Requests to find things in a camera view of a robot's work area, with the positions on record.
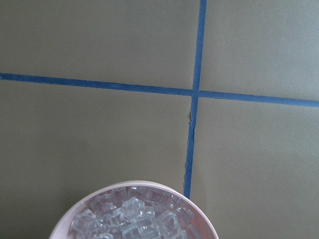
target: bowl rim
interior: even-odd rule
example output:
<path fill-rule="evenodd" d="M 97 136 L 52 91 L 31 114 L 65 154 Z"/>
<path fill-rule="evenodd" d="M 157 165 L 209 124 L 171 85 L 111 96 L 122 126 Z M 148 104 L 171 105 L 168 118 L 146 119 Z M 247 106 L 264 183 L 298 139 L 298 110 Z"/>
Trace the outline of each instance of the bowl rim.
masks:
<path fill-rule="evenodd" d="M 81 199 L 79 202 L 77 202 L 76 204 L 74 204 L 59 220 L 59 222 L 56 224 L 56 226 L 54 227 L 49 239 L 52 239 L 55 232 L 58 230 L 58 228 L 60 227 L 60 225 L 62 224 L 62 222 L 64 221 L 64 219 L 71 213 L 73 212 L 76 208 L 78 208 L 79 206 L 81 206 L 82 204 L 86 203 L 88 200 L 90 200 L 91 198 L 95 197 L 98 194 L 104 193 L 106 191 L 115 189 L 115 188 L 120 188 L 120 187 L 132 187 L 132 186 L 145 186 L 145 187 L 153 187 L 153 188 L 158 188 L 158 189 L 162 189 L 164 191 L 168 191 L 172 194 L 175 194 L 177 196 L 179 196 L 180 198 L 182 198 L 183 200 L 187 201 L 189 204 L 191 204 L 192 207 L 194 207 L 194 209 L 205 219 L 205 221 L 207 222 L 209 228 L 212 230 L 214 236 L 216 239 L 218 238 L 217 232 L 215 230 L 215 228 L 213 227 L 212 223 L 210 222 L 210 220 L 208 219 L 208 217 L 204 214 L 204 212 L 195 204 L 193 203 L 189 198 L 185 197 L 183 194 L 179 193 L 178 191 L 165 186 L 163 184 L 160 183 L 156 183 L 156 182 L 151 182 L 151 181 L 143 181 L 143 180 L 133 180 L 133 181 L 124 181 L 124 182 L 120 182 L 120 183 L 115 183 L 112 184 L 110 186 L 107 186 L 105 188 L 102 188 L 100 190 L 97 190 L 91 194 L 89 194 L 88 196 L 84 197 L 83 199 Z"/>

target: bowl of ice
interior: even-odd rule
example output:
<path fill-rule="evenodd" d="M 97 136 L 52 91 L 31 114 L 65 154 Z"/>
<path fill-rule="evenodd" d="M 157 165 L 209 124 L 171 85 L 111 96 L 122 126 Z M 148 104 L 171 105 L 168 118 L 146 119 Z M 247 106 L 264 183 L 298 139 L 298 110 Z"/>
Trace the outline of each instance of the bowl of ice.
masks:
<path fill-rule="evenodd" d="M 50 239 L 218 239 L 207 216 L 172 188 L 128 181 L 75 204 Z"/>

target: ice cube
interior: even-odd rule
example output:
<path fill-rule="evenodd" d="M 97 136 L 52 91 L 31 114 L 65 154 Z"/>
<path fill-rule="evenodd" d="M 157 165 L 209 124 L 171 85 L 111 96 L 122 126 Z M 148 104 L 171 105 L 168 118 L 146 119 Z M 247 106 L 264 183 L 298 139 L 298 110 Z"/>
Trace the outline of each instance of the ice cube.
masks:
<path fill-rule="evenodd" d="M 110 231 L 110 224 L 108 223 L 108 220 L 106 220 L 106 217 L 99 218 L 95 221 L 94 230 L 100 233 Z"/>
<path fill-rule="evenodd" d="M 102 233 L 102 234 L 95 235 L 93 239 L 114 239 L 114 237 L 112 234 Z"/>
<path fill-rule="evenodd" d="M 112 232 L 114 239 L 122 239 L 122 231 L 118 230 L 116 232 Z"/>
<path fill-rule="evenodd" d="M 112 214 L 106 214 L 103 216 L 103 218 L 101 219 L 101 221 L 103 222 L 103 225 L 105 227 L 108 227 L 110 229 L 110 232 L 116 232 L 120 229 L 121 225 L 120 222 L 118 221 L 118 217 L 116 215 L 112 215 Z"/>
<path fill-rule="evenodd" d="M 187 233 L 185 230 L 177 232 L 175 235 L 171 236 L 170 239 L 188 239 Z"/>
<path fill-rule="evenodd" d="M 77 232 L 88 233 L 93 229 L 95 220 L 95 214 L 90 209 L 86 209 L 75 216 L 71 227 Z"/>
<path fill-rule="evenodd" d="M 112 189 L 110 193 L 112 195 L 113 204 L 118 208 L 121 207 L 123 201 L 128 199 L 128 194 L 125 187 Z"/>
<path fill-rule="evenodd" d="M 138 225 L 136 223 L 125 226 L 122 230 L 123 239 L 142 239 Z"/>
<path fill-rule="evenodd" d="M 161 207 L 161 205 L 145 206 L 145 211 L 146 212 L 152 211 L 155 213 L 155 217 L 157 217 L 158 215 L 160 215 L 162 213 L 162 207 Z"/>
<path fill-rule="evenodd" d="M 124 220 L 121 220 L 121 208 L 117 208 L 115 211 L 113 211 L 112 216 L 117 221 L 117 227 L 122 228 L 123 226 L 126 226 L 128 223 Z"/>
<path fill-rule="evenodd" d="M 153 211 L 138 217 L 136 224 L 143 239 L 160 239 L 159 227 Z"/>
<path fill-rule="evenodd" d="M 177 210 L 177 216 L 179 218 L 180 224 L 183 228 L 187 227 L 190 221 L 194 217 L 193 211 L 187 206 L 183 205 Z"/>
<path fill-rule="evenodd" d="M 87 239 L 87 236 L 83 233 L 77 233 L 75 239 Z"/>
<path fill-rule="evenodd" d="M 173 212 L 177 212 L 183 205 L 184 201 L 179 196 L 172 195 L 172 197 L 170 198 L 170 202 L 168 203 L 167 209 Z"/>
<path fill-rule="evenodd" d="M 189 224 L 185 230 L 187 232 L 187 239 L 200 239 L 201 238 L 199 232 L 196 230 L 196 228 L 192 224 Z"/>
<path fill-rule="evenodd" d="M 170 202 L 171 197 L 171 193 L 158 188 L 149 188 L 146 193 L 147 203 L 150 205 L 167 205 Z"/>
<path fill-rule="evenodd" d="M 141 199 L 141 200 L 147 199 L 147 190 L 148 188 L 144 186 L 136 186 L 136 187 L 127 188 L 129 198 L 137 197 L 138 199 Z"/>
<path fill-rule="evenodd" d="M 105 214 L 112 213 L 116 206 L 112 203 L 113 197 L 109 193 L 96 196 L 90 204 L 90 208 L 100 218 Z"/>
<path fill-rule="evenodd" d="M 159 232 L 164 238 L 169 238 L 181 229 L 177 215 L 169 210 L 161 213 L 156 218 L 156 221 L 159 226 Z"/>
<path fill-rule="evenodd" d="M 120 219 L 132 222 L 145 211 L 145 204 L 142 200 L 132 197 L 122 203 Z"/>

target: pink bowl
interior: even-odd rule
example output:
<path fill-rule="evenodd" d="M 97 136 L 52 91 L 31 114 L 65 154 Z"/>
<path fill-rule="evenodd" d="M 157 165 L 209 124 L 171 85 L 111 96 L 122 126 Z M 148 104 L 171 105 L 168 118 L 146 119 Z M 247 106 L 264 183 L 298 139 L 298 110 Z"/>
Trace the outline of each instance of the pink bowl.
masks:
<path fill-rule="evenodd" d="M 148 182 L 148 181 L 127 181 L 122 183 L 113 184 L 109 187 L 100 189 L 89 196 L 83 198 L 81 201 L 76 203 L 69 211 L 64 214 L 64 216 L 60 219 L 58 224 L 55 226 L 53 232 L 51 233 L 50 239 L 72 239 L 74 238 L 74 234 L 70 233 L 70 225 L 74 219 L 74 217 L 85 208 L 88 207 L 88 203 L 91 201 L 93 197 L 98 194 L 104 193 L 111 189 L 120 188 L 120 187 L 130 187 L 130 186 L 145 186 L 162 189 L 164 191 L 170 192 L 176 196 L 182 198 L 185 202 L 188 203 L 189 208 L 194 212 L 194 218 L 191 223 L 201 234 L 202 239 L 218 239 L 218 235 L 210 223 L 207 216 L 196 206 L 190 199 L 175 191 L 172 188 L 164 186 L 159 183 Z"/>

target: blue tape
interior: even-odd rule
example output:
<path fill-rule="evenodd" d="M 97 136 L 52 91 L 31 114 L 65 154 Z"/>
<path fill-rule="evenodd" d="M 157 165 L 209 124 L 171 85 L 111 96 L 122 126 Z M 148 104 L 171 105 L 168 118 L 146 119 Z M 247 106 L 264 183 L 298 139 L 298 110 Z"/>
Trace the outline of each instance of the blue tape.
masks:
<path fill-rule="evenodd" d="M 112 90 L 120 90 L 120 91 L 147 92 L 147 93 L 158 93 L 158 94 L 180 95 L 180 96 L 191 96 L 191 93 L 192 93 L 192 90 L 179 89 L 179 88 L 142 86 L 142 85 L 131 85 L 131 84 L 112 83 L 112 82 L 85 81 L 85 80 L 76 80 L 76 79 L 29 76 L 29 75 L 8 74 L 8 73 L 0 73 L 0 80 L 44 83 L 44 84 L 64 85 L 64 86 L 102 88 L 102 89 L 112 89 Z"/>
<path fill-rule="evenodd" d="M 200 6 L 199 6 L 196 54 L 195 54 L 195 64 L 194 64 L 194 78 L 193 78 L 193 89 L 192 89 L 191 105 L 190 105 L 191 120 L 189 123 L 189 129 L 188 129 L 187 156 L 186 156 L 185 179 L 184 179 L 184 195 L 188 198 L 190 197 L 191 175 L 192 175 L 192 168 L 193 168 L 195 127 L 196 127 L 197 105 L 198 105 L 198 97 L 199 97 L 201 59 L 202 59 L 203 42 L 204 42 L 205 17 L 206 17 L 206 0 L 201 0 Z"/>
<path fill-rule="evenodd" d="M 271 97 L 271 96 L 254 96 L 254 95 L 213 92 L 213 91 L 199 91 L 199 97 L 236 100 L 236 101 L 251 101 L 251 102 L 271 103 L 271 104 L 280 104 L 280 105 L 319 107 L 319 101 L 290 99 L 290 98 Z"/>

